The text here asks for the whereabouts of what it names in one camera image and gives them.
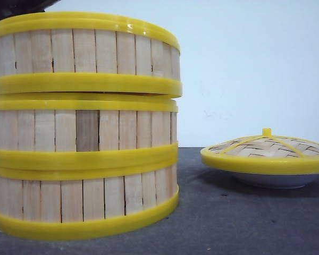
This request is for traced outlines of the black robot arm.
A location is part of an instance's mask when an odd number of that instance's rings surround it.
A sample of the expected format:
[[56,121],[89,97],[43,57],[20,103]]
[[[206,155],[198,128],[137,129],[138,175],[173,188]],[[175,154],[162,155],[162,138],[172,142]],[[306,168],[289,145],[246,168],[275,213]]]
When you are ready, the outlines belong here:
[[59,0],[0,0],[0,20],[30,13],[44,12]]

